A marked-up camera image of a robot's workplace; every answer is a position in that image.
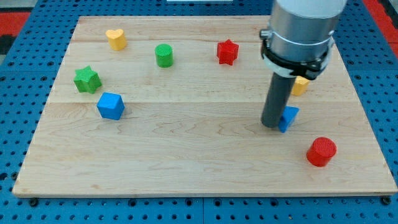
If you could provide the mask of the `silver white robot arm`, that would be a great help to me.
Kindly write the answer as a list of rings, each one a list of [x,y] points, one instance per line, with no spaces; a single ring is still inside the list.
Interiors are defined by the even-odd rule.
[[[347,0],[275,0],[259,33],[265,64],[284,78],[314,80],[331,58],[333,33]]]

